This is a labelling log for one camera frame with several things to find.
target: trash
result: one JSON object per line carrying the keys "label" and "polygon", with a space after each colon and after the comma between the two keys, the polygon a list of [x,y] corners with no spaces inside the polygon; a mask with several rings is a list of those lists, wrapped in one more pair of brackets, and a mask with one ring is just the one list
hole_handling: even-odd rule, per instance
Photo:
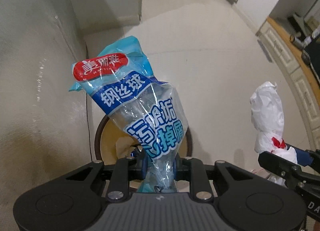
{"label": "trash", "polygon": [[172,163],[188,122],[177,91],[155,78],[137,38],[120,39],[98,57],[73,64],[72,73],[77,82],[70,91],[84,89],[148,154],[138,191],[176,192]]}
{"label": "trash", "polygon": [[[284,114],[276,89],[276,84],[265,82],[250,98],[251,121],[258,130],[254,150],[259,154],[268,151],[297,164],[295,149],[292,147],[287,149],[282,139]],[[268,179],[284,186],[284,179],[281,177],[271,175]]]}

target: screw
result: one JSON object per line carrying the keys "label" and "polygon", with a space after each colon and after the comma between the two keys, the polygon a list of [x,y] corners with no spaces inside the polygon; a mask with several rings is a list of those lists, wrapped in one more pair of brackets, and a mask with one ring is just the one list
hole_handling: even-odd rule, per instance
{"label": "screw", "polygon": [[196,197],[201,200],[207,200],[212,197],[212,194],[207,191],[200,191],[196,194]]}
{"label": "screw", "polygon": [[122,198],[124,195],[121,191],[115,190],[108,193],[108,198],[112,200],[117,200]]}

